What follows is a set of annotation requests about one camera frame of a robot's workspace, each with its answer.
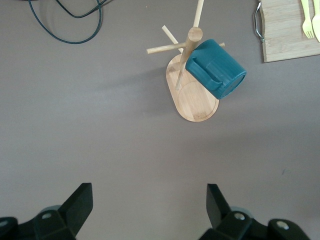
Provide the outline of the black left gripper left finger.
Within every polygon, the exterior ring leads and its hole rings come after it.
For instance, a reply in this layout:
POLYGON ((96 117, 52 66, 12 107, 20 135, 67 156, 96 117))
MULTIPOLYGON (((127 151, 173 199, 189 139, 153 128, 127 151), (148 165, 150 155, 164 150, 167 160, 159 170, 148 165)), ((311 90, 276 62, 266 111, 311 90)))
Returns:
POLYGON ((18 227, 20 240, 75 240, 93 209, 91 183, 82 183, 62 204, 43 209, 18 227))

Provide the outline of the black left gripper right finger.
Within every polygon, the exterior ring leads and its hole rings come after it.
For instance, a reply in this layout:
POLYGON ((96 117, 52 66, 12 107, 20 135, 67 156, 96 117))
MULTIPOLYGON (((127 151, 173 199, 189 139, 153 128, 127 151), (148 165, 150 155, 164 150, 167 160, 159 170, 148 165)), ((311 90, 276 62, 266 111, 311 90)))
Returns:
POLYGON ((230 207, 217 184, 208 184, 206 211, 211 223, 201 240, 270 240, 268 227, 240 207, 230 207))

